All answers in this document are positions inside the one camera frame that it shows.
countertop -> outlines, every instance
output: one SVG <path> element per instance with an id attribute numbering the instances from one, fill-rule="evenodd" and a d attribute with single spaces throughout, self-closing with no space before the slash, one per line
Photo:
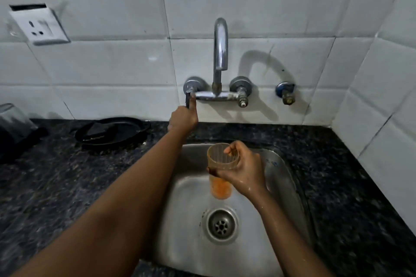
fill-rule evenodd
<path id="1" fill-rule="evenodd" d="M 167 128 L 152 122 L 144 143 L 88 151 L 70 133 L 86 121 L 37 123 L 49 135 L 0 165 L 0 276 L 68 228 Z M 187 143 L 235 139 L 283 153 L 304 191 L 315 251 L 338 276 L 416 276 L 415 236 L 330 129 L 200 123 Z M 133 275 L 193 276 L 144 261 Z"/>

sink basin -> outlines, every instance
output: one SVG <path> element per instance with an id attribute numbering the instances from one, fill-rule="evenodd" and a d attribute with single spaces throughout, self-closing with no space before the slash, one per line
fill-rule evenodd
<path id="1" fill-rule="evenodd" d="M 166 194 L 152 260 L 203 276 L 283 276 L 251 202 L 235 188 L 226 200 L 211 195 L 206 171 L 210 146 L 183 146 Z M 309 215 L 288 166 L 274 151 L 252 150 L 262 156 L 269 191 L 311 245 Z"/>

outlet cover plate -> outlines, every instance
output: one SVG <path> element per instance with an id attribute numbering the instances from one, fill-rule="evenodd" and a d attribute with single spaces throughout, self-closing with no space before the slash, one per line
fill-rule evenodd
<path id="1" fill-rule="evenodd" d="M 48 7 L 9 13 L 33 45 L 70 42 L 55 14 Z"/>

electrical outlet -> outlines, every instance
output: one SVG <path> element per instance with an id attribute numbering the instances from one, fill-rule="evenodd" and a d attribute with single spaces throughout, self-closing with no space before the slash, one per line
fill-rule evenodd
<path id="1" fill-rule="evenodd" d="M 55 14 L 45 4 L 10 7 L 10 15 L 34 45 L 70 42 Z"/>

wall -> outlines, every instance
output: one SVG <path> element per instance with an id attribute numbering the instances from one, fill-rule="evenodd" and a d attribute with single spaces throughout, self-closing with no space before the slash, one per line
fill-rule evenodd
<path id="1" fill-rule="evenodd" d="M 329 125 L 394 0 L 0 0 L 0 103 L 31 117 L 168 120 L 192 75 L 212 82 L 213 24 L 230 33 L 229 70 L 256 85 L 250 105 L 199 103 L 201 121 Z M 45 2 L 70 44 L 34 47 L 8 5 Z M 284 80 L 297 102 L 274 94 Z"/>
<path id="2" fill-rule="evenodd" d="M 416 234 L 416 0 L 397 0 L 333 129 Z"/>

